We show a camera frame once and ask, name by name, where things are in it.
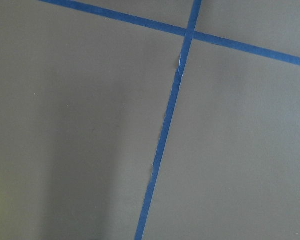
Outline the blue tape strip long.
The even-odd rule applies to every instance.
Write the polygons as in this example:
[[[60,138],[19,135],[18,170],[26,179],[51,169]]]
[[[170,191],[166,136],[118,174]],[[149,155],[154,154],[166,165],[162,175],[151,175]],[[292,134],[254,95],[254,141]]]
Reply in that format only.
[[[167,144],[167,139],[169,136],[169,131],[172,124],[172,119],[177,104],[178,95],[180,92],[180,86],[185,72],[201,5],[202,5],[201,0],[195,0],[192,4],[190,16],[187,23],[187,28],[185,29],[182,48],[179,54],[178,65],[175,71],[174,80],[171,87],[171,92],[170,92],[170,96],[168,99],[167,108],[165,112],[165,117],[162,123],[162,128],[160,131],[160,136],[159,136],[159,140],[158,140],[158,144],[157,144],[157,148],[156,148],[156,152],[152,164],[151,177],[149,179],[147,189],[144,195],[142,209],[140,211],[139,220],[134,235],[135,240],[141,240],[145,232],[147,219],[151,208],[153,195],[155,192],[156,183],[158,180],[161,163],[164,156],[165,147]]]

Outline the blue tape strip crossing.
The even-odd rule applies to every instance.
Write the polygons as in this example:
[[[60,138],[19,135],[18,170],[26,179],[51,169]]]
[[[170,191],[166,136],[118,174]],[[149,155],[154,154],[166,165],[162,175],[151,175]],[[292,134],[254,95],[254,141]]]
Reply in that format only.
[[[47,4],[51,4],[51,5],[79,11],[79,12],[84,12],[87,14],[92,14],[92,15],[116,20],[119,22],[125,22],[132,25],[145,27],[148,29],[153,29],[156,31],[173,34],[176,36],[185,37],[187,32],[186,28],[182,28],[176,25],[155,21],[140,16],[134,16],[131,14],[127,14],[127,13],[123,13],[123,12],[95,6],[95,5],[90,5],[75,0],[45,0],[44,2]],[[214,36],[199,31],[194,31],[192,38],[194,40],[213,44],[216,46],[221,46],[224,48],[233,49],[236,51],[245,52],[256,56],[261,56],[264,58],[268,58],[280,62],[285,62],[295,66],[300,66],[300,57],[290,55],[287,53],[278,52],[275,50],[258,47],[255,45],[251,45],[251,44],[247,44],[247,43],[243,43],[243,42],[239,42],[239,41],[235,41],[235,40],[231,40],[219,36]]]

